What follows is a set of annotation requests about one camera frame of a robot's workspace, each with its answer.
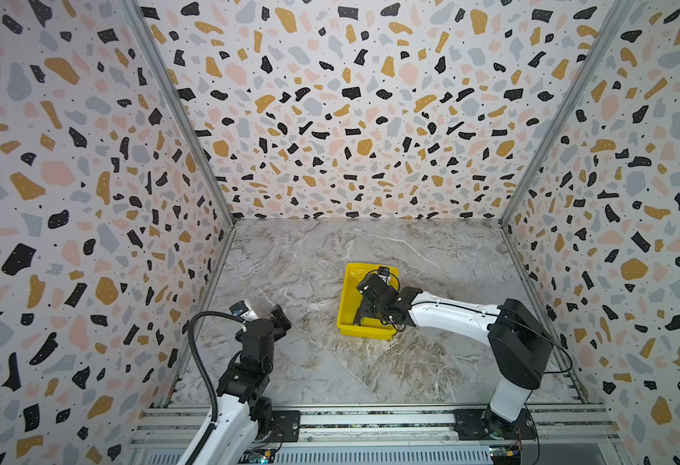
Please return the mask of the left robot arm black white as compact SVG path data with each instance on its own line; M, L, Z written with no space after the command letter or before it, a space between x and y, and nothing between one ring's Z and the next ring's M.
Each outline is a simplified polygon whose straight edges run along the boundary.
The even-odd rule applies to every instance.
M204 317L236 322L235 335L241 350L230 359L214 383L197 348L196 323ZM180 464L271 464L277 457L285 433L273 419L272 401L264 396L274 370L274 344L292 328L280 305L270 317L258 317L241 300L228 313L197 313L187 329L188 346L208 393L210 409Z

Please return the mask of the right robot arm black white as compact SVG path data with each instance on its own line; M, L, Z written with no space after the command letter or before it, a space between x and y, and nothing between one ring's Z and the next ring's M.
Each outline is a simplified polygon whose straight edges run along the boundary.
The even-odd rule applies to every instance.
M355 290L363 319L394 329L440 329L491 350L500 380L483 413L487 424L514 425L533 391L541 387L554 344L522 302L508 298L500 305L484 305L440 298L414 287L397 290L376 271L367 273Z

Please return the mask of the yellow plastic bin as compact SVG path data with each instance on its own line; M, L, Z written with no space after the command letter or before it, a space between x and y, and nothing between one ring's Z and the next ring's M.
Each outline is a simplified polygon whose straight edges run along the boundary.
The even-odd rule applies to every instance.
M372 263L348 263L338 309L336 327L344 336L389 341L396 335L392 325L383 325L378 316L373 314L371 302L358 290L357 286L369 274L376 274L379 269L385 269L382 279L388 284L395 281L396 290L399 281L396 267L373 265Z

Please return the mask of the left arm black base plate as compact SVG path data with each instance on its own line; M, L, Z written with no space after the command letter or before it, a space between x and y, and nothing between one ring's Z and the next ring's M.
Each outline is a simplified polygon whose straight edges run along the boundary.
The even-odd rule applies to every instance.
M256 443L297 443L301 430L300 410L279 410L257 417Z

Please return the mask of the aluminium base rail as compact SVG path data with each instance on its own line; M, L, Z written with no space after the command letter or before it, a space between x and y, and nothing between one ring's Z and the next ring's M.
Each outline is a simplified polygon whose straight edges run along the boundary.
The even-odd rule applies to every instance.
M308 405L297 443L271 464L628 464L616 426L593 404L528 405L535 440L460 441L453 411L483 405ZM180 464L209 410L175 405L144 412L125 464Z

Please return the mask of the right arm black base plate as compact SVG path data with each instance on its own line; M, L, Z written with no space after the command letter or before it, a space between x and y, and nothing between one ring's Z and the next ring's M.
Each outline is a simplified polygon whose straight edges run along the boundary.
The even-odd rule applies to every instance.
M453 417L453 430L460 441L537 439L535 423L526 408L514 422L503 420L489 408L456 409Z

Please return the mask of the left corner aluminium post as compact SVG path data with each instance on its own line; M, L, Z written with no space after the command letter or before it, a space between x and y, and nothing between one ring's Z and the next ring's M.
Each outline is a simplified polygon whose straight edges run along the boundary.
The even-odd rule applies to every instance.
M154 38L150 34L139 3L134 0L121 0L120 5L123 9L123 15L125 15L126 20L131 26L133 36L142 49L142 55L146 58L152 75L161 90L164 101L173 114L173 120L179 126L179 130L204 178L204 183L214 201L219 220L225 230L233 230L235 226L233 214L229 211L216 177L212 172L208 159L206 159L204 149L198 141L196 131L181 104L177 88L169 78L166 63L155 44Z

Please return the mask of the corner aluminium post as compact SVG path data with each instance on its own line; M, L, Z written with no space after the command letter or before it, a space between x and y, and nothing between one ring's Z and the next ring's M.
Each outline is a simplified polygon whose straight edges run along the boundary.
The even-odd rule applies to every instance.
M179 126L179 130L204 178L204 183L214 201L219 220L225 230L233 230L235 226L233 214L229 211L216 177L212 172L208 159L206 159L204 149L198 141L196 131L181 104L177 88L169 78L166 63L155 44L154 38L150 34L139 3L134 0L121 0L120 5L123 9L123 15L125 15L126 20L131 26L133 36L142 49L142 55L146 58L152 75L161 90L164 101L173 114L173 120Z
M539 168L543 165L553 145L555 145L563 126L581 101L582 93L590 83L597 67L601 64L601 60L603 60L614 37L618 34L620 27L630 14L633 5L634 1L630 0L617 0L611 5L601 25L599 35L594 41L591 50L589 50L584 64L578 70L575 80L570 85L565 100L558 108L552 122L547 126L547 131L537 147L536 154L524 170L520 182L518 182L502 217L499 219L499 226L503 231L507 229L510 220L514 219L517 207L526 196L530 183L537 177Z

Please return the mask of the right corner aluminium post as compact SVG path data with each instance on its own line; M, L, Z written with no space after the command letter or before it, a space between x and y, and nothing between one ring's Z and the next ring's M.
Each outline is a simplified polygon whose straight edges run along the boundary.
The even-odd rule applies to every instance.
M590 83L597 67L601 64L601 60L603 60L614 37L618 34L620 27L630 14L633 5L634 1L630 0L617 0L611 5L601 25L599 35L594 41L591 50L589 50L584 64L578 70L575 80L570 85L565 100L558 108L552 122L547 126L547 131L537 147L536 154L524 170L520 182L518 182L502 217L499 219L499 226L503 231L507 229L510 220L514 219L517 207L526 196L530 183L537 177L539 168L543 165L553 145L555 145L563 126L581 101L582 93Z

